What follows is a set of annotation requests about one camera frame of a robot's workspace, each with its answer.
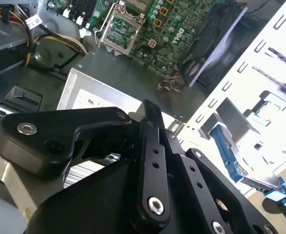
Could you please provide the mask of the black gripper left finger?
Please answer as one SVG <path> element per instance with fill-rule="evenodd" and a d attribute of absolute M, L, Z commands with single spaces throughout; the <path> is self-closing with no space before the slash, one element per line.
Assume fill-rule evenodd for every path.
<path fill-rule="evenodd" d="M 28 224 L 48 198 L 113 163 L 166 162 L 162 113 L 148 100 L 142 108 L 140 120 L 101 107 L 15 113 L 0 121 L 0 183 L 28 212 Z"/>

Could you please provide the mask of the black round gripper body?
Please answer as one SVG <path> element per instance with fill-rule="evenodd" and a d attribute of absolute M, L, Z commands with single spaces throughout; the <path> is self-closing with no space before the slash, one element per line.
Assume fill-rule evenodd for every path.
<path fill-rule="evenodd" d="M 162 158 L 122 160 L 48 198 L 29 234 L 204 234 L 198 202 Z"/>

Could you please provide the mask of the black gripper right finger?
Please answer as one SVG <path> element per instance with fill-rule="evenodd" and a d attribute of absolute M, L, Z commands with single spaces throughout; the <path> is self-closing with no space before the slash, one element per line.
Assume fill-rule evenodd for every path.
<path fill-rule="evenodd" d="M 164 131 L 168 169 L 186 193 L 187 222 L 201 234 L 275 234 L 273 225 L 198 149 L 184 151 L 176 136 Z"/>

